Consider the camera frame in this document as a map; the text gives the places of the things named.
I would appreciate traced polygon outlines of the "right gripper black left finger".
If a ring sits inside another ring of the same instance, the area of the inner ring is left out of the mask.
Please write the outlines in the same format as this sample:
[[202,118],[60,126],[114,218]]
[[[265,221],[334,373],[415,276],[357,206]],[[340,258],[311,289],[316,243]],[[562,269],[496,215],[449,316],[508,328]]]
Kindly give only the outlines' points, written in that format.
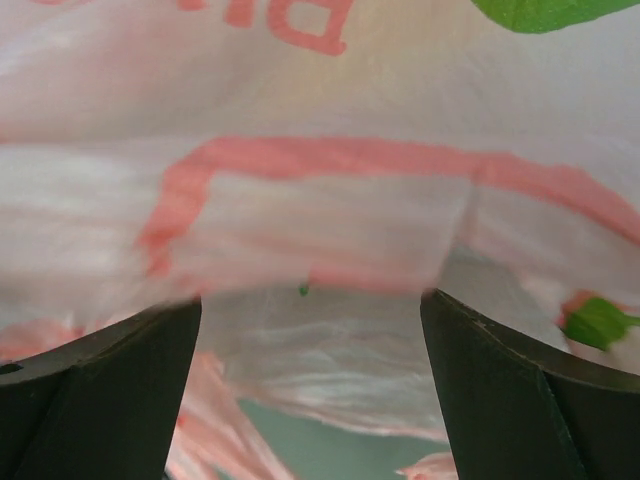
[[201,315],[194,300],[95,328],[3,329],[2,478],[163,478]]

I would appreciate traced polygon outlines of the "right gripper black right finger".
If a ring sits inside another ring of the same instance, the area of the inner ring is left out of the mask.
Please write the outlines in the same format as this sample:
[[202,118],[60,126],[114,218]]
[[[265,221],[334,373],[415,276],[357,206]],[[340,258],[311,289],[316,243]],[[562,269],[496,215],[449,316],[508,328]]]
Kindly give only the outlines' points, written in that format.
[[435,291],[420,315],[459,478],[639,477],[639,378]]

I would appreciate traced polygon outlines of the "pink translucent plastic bag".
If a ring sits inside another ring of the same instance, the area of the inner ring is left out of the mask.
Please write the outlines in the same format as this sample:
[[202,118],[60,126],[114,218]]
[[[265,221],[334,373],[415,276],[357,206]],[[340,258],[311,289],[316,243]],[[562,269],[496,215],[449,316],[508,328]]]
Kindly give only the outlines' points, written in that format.
[[450,442],[443,290],[639,369],[635,1],[5,1],[1,361],[200,300],[173,479],[290,479],[251,399]]

